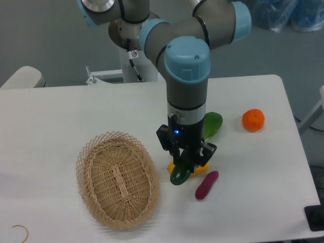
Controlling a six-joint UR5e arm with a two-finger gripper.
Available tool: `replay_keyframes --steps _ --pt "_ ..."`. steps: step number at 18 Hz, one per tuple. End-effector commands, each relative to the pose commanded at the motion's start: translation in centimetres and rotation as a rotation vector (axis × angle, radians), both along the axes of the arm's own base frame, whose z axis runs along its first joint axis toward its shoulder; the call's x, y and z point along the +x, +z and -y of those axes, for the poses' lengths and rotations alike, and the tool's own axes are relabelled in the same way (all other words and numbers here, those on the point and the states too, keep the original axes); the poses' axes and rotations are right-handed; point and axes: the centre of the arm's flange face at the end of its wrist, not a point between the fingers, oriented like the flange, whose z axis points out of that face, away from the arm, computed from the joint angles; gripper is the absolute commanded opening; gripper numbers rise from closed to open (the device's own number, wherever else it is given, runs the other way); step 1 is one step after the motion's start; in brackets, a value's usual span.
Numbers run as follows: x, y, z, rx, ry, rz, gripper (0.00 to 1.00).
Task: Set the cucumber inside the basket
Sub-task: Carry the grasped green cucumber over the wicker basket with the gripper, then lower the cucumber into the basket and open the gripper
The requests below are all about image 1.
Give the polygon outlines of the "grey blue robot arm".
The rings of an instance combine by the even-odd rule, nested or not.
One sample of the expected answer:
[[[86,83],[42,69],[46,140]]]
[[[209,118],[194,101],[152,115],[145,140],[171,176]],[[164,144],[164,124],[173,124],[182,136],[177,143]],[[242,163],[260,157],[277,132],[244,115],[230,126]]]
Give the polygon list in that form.
[[[139,46],[166,81],[168,124],[157,130],[164,150],[191,173],[217,147],[203,138],[210,51],[247,36],[252,27],[242,2],[194,1],[189,19],[171,24],[150,19],[149,1],[78,1],[90,26],[113,20],[141,24]]]

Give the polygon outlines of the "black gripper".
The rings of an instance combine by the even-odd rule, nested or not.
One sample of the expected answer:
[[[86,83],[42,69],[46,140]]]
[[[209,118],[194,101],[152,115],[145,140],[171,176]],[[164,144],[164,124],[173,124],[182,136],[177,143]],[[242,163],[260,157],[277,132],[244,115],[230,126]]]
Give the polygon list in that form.
[[[203,129],[205,119],[190,124],[178,123],[178,117],[168,117],[168,126],[161,125],[156,131],[157,137],[163,150],[168,151],[177,163],[180,158],[180,148],[189,151],[190,173],[194,173],[198,167],[204,167],[217,150],[212,143],[201,143],[203,140]]]

